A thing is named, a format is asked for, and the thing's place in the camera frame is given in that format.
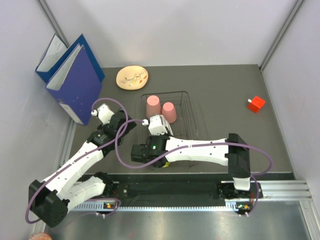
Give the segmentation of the black wire dish rack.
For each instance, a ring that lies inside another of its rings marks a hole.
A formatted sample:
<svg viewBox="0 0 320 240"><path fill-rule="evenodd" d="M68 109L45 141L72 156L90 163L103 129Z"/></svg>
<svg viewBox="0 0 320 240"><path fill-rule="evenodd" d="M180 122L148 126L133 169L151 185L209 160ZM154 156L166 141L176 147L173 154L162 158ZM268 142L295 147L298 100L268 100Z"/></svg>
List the black wire dish rack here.
<svg viewBox="0 0 320 240"><path fill-rule="evenodd" d="M170 123L173 135L175 138L183 140L198 140L199 131L197 122L193 113L189 94L186 91L171 91L171 92L159 92L159 93L146 93L141 96L139 103L139 117L140 119L146 118L147 99L150 96L157 96L160 101L161 107L171 102L176 110L177 119L174 123ZM145 143L149 136L149 130L145 126L139 126L139 143ZM199 162L195 161L178 161L173 162L166 169L190 169L198 165Z"/></svg>

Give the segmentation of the beige floral plate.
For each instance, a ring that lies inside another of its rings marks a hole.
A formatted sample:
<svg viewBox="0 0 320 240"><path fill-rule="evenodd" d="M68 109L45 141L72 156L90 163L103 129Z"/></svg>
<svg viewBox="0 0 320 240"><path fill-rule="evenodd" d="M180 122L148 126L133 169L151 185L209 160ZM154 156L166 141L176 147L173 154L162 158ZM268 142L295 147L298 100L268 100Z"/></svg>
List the beige floral plate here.
<svg viewBox="0 0 320 240"><path fill-rule="evenodd" d="M139 65L129 65L120 69L116 75L116 84L127 91L143 88L149 79L148 71Z"/></svg>

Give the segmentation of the white plate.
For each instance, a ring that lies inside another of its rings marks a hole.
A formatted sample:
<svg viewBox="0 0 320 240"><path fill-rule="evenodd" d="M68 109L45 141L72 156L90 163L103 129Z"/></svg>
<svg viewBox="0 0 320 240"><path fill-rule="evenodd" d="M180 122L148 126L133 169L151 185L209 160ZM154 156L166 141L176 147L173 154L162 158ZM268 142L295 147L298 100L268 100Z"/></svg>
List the white plate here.
<svg viewBox="0 0 320 240"><path fill-rule="evenodd" d="M172 128L164 116L162 116L162 121L163 121L163 126L166 129L167 134L170 136L173 136L174 134L173 134Z"/></svg>

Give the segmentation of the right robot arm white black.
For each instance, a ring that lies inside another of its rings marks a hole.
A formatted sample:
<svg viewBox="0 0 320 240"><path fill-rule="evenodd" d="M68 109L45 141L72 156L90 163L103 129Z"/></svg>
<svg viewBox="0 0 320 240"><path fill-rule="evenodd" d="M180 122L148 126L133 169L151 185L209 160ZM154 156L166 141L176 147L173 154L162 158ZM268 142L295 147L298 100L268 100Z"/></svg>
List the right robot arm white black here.
<svg viewBox="0 0 320 240"><path fill-rule="evenodd" d="M156 168L167 167L179 161L208 162L228 167L233 179L233 192L245 198L252 191L250 183L250 149L236 133L218 140L187 140L172 135L151 135L145 144L135 144L131 160L150 163Z"/></svg>

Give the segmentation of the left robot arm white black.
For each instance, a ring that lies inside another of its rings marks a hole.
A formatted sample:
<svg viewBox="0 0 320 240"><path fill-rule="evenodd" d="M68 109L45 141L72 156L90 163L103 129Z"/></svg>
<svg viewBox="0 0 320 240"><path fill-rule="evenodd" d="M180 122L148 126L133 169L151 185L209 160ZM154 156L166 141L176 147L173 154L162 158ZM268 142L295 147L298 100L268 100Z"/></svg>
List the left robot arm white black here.
<svg viewBox="0 0 320 240"><path fill-rule="evenodd" d="M85 201L101 196L109 198L114 187L103 172L98 172L81 183L77 181L93 165L105 158L121 144L135 122L127 111L112 112L106 105L95 111L101 125L83 143L78 152L61 168L42 181L34 180L28 187L27 223L32 223L29 213L35 214L48 227L58 226L67 214Z"/></svg>

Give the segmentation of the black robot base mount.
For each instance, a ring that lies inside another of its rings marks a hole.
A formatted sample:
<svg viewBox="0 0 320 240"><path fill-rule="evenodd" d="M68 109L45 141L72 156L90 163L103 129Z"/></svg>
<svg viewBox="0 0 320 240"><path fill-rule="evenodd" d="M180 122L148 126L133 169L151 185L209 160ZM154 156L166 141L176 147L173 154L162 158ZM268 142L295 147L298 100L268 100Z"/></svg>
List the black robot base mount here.
<svg viewBox="0 0 320 240"><path fill-rule="evenodd" d="M260 184L235 190L226 173L107 174L103 198L117 198L122 207L216 207L226 200L252 203L262 198Z"/></svg>

